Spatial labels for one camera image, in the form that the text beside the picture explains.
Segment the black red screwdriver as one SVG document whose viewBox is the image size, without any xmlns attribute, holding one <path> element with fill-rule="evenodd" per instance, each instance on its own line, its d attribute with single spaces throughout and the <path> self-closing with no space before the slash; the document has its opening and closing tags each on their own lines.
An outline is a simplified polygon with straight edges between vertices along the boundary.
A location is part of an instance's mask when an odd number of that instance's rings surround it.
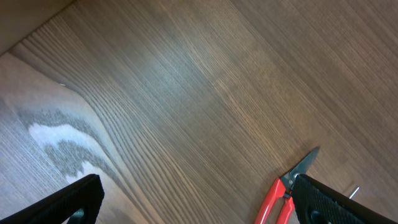
<svg viewBox="0 0 398 224">
<path fill-rule="evenodd" d="M 357 186 L 357 187 L 355 187 L 354 189 L 353 189 L 353 191 L 349 194 L 349 199 L 352 199 L 355 195 L 356 195 L 356 193 L 358 192 L 358 190 L 360 189 L 360 186 Z"/>
</svg>

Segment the red handled pruning shears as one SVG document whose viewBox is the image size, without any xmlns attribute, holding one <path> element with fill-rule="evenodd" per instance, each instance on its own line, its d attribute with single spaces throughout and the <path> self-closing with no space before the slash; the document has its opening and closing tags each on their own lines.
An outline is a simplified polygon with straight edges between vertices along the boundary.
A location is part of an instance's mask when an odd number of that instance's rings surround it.
<svg viewBox="0 0 398 224">
<path fill-rule="evenodd" d="M 296 178 L 301 174 L 306 174 L 314 160 L 317 158 L 320 146 L 314 147 L 295 167 L 291 168 L 283 176 L 276 178 L 271 188 L 269 189 L 257 217 L 255 224 L 265 224 L 268 216 L 271 213 L 278 199 L 284 199 L 284 205 L 279 213 L 276 224 L 287 224 L 295 209 L 292 198 L 292 189 Z"/>
</svg>

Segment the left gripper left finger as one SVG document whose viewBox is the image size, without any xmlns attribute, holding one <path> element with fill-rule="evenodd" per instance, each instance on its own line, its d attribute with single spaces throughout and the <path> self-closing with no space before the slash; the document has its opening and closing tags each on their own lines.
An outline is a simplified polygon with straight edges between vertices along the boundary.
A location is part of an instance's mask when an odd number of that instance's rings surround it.
<svg viewBox="0 0 398 224">
<path fill-rule="evenodd" d="M 1 224 L 95 223 L 104 199 L 100 176 L 89 174 L 37 203 L 1 220 Z"/>
</svg>

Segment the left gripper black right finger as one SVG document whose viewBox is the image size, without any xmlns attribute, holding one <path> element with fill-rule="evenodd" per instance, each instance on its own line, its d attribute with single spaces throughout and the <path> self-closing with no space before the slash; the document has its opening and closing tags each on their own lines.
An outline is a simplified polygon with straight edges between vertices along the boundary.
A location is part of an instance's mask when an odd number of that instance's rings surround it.
<svg viewBox="0 0 398 224">
<path fill-rule="evenodd" d="M 301 224 L 397 224 L 305 174 L 297 176 L 292 198 Z"/>
</svg>

